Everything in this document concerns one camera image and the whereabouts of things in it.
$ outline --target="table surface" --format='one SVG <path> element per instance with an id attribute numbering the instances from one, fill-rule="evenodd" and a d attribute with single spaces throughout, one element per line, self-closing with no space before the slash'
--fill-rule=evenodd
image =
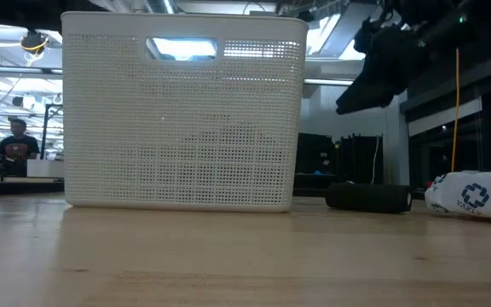
<path id="1" fill-rule="evenodd" d="M 491 221 L 72 208 L 0 197 L 3 306 L 491 306 Z"/>

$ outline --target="perforated basket wall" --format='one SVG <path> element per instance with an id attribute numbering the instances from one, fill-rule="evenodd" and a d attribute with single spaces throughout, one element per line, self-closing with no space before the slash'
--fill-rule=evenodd
<path id="1" fill-rule="evenodd" d="M 307 28 L 297 20 L 67 13 L 66 198 L 75 206 L 284 211 Z M 147 37 L 215 38 L 156 61 Z"/>

